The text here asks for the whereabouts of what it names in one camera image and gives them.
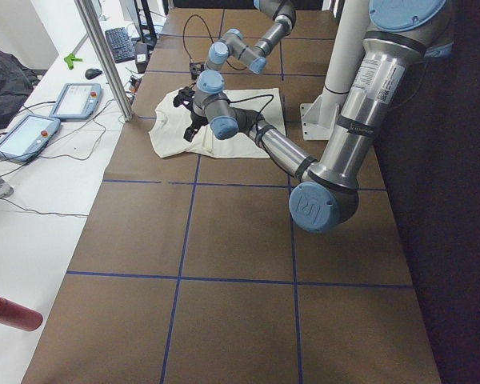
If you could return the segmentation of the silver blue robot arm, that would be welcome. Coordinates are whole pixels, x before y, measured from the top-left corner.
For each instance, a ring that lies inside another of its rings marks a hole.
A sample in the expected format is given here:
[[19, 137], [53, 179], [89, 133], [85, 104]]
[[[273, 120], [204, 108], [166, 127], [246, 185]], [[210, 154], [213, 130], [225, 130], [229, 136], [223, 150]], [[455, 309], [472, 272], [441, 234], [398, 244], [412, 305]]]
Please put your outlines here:
[[194, 87], [180, 89], [175, 106], [190, 112], [184, 138], [208, 126], [220, 140], [248, 136], [298, 181], [289, 198], [294, 222], [324, 233], [351, 218], [358, 208], [358, 171], [378, 136], [405, 72], [414, 64], [450, 52], [452, 1], [348, 1], [343, 7], [322, 96], [330, 110], [330, 137], [314, 158], [269, 124], [261, 112], [234, 107], [224, 92], [221, 68], [235, 58], [260, 73], [275, 45], [296, 24], [290, 1], [256, 1], [273, 25], [253, 46], [228, 30], [209, 49]]
[[296, 10], [292, 1], [253, 0], [253, 5], [274, 22], [272, 27], [253, 46], [244, 42], [244, 37], [238, 29], [229, 29], [210, 46], [208, 58], [200, 74], [205, 70], [220, 71], [230, 57], [240, 61], [255, 74], [263, 71], [266, 58], [295, 27]]

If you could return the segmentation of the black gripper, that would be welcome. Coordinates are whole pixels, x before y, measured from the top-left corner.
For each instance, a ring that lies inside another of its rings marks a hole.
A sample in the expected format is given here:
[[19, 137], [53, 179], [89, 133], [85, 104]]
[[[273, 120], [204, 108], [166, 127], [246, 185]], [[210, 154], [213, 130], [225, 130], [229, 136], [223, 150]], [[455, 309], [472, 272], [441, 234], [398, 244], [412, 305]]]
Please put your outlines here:
[[198, 76], [206, 70], [206, 63], [205, 62], [189, 62], [189, 72], [191, 78], [198, 78]]
[[183, 138], [188, 141], [192, 142], [196, 132], [200, 130], [201, 127], [206, 126], [208, 124], [208, 120], [206, 116], [201, 116], [193, 111], [190, 112], [191, 124], [185, 130]]

